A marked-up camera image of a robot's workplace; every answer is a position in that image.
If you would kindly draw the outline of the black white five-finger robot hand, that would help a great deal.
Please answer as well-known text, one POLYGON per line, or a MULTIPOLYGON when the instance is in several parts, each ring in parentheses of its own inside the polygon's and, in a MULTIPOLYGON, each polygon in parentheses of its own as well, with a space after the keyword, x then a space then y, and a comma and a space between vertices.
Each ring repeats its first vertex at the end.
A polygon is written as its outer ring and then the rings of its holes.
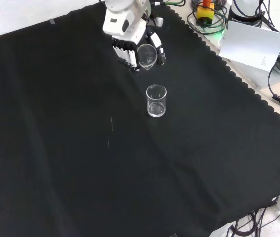
POLYGON ((164 65, 165 52, 155 27, 164 19, 151 9, 149 0, 105 0, 103 32, 112 37, 112 48, 119 61, 132 71, 164 65))

